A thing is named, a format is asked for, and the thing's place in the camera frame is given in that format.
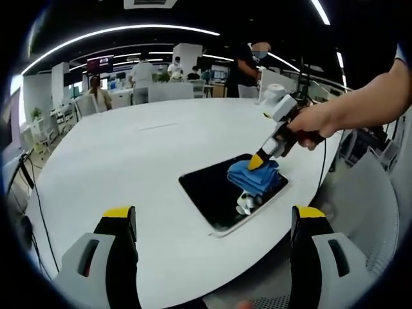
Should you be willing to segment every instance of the black ceiling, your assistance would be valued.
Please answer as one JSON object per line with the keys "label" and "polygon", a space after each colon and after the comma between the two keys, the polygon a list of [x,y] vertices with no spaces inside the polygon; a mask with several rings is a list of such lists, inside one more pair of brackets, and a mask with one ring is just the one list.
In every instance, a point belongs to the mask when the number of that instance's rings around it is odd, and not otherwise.
{"label": "black ceiling", "polygon": [[[387,70],[395,43],[385,23],[386,12],[376,1],[320,0],[331,26],[323,24],[311,0],[178,0],[168,9],[124,10],[123,0],[65,0],[54,2],[37,25],[32,41],[34,59],[49,49],[80,35],[129,24],[175,24],[210,30],[219,37],[183,30],[126,30],[90,37],[46,58],[29,73],[49,70],[61,61],[131,44],[191,42],[202,44],[207,53],[231,57],[236,42],[269,41],[272,52],[292,64],[320,66],[316,73],[342,82],[336,51],[342,53],[348,86],[363,86]],[[171,51],[173,46],[134,46],[114,50],[115,55],[141,51]],[[288,68],[272,59],[274,66]]]}

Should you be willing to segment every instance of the air vent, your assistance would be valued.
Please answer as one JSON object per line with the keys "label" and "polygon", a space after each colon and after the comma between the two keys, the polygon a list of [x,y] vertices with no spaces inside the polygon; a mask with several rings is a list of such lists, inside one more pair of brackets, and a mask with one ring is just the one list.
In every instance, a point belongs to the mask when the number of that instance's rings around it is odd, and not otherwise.
{"label": "air vent", "polygon": [[135,8],[172,8],[177,0],[124,0],[124,9]]}

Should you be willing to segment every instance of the face mask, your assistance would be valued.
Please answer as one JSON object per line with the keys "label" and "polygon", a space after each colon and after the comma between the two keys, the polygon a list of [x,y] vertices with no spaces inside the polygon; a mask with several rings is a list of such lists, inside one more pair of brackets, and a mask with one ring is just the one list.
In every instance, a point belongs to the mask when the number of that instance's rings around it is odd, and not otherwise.
{"label": "face mask", "polygon": [[268,55],[267,51],[260,51],[260,50],[252,50],[253,56],[258,59],[263,59]]}

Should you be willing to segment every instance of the yellow tip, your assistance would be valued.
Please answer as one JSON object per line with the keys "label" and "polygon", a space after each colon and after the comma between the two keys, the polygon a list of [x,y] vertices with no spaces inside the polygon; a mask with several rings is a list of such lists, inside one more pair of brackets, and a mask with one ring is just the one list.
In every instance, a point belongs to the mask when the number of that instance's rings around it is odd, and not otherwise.
{"label": "yellow tip", "polygon": [[261,157],[255,154],[250,159],[250,162],[247,168],[249,169],[249,171],[253,171],[254,169],[259,168],[262,164],[263,164],[263,160],[261,159]]}

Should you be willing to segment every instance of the blue microfiber towel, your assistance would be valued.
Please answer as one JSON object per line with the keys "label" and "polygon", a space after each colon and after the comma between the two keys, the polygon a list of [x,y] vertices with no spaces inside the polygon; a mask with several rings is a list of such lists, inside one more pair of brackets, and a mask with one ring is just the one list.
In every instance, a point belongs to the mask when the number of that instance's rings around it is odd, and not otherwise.
{"label": "blue microfiber towel", "polygon": [[267,192],[280,181],[277,169],[279,164],[276,161],[268,161],[260,168],[249,171],[247,168],[249,161],[239,161],[229,167],[227,179],[247,191],[253,197]]}

